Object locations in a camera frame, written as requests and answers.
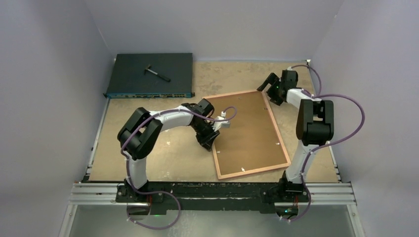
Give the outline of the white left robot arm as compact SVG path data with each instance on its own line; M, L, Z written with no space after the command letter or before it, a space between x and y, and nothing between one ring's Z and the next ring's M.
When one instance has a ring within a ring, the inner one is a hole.
M194 129L201 147L212 150L226 112L213 118L215 109L207 100L199 103L183 103L165 111L148 111L137 108L117 135L121 153L126 157L127 177L130 185L128 196L135 202L147 197L146 158L153 150L159 134L172 128L189 126Z

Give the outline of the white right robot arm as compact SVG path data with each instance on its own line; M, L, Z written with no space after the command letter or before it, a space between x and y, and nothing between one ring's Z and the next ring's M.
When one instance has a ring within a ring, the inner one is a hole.
M295 130L297 149L277 188L279 198L284 201L289 201L296 193L305 191L306 171L318 149L334 136L334 103L315 98L307 90L298 87L297 83L296 71L283 70L280 77L270 73L257 89L265 89L270 102L278 106L286 102L298 109Z

